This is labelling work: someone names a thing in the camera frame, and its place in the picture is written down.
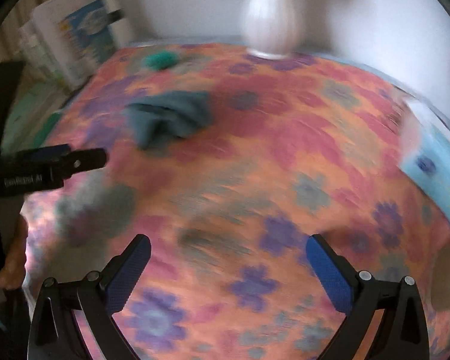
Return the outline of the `person's left hand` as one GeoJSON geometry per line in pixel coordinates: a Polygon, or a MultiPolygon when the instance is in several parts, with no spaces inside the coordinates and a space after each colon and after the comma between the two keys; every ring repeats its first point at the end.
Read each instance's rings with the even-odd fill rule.
{"type": "Polygon", "coordinates": [[[4,267],[0,271],[0,288],[3,290],[19,289],[26,276],[26,240],[28,224],[20,215],[5,259],[4,267]]]}

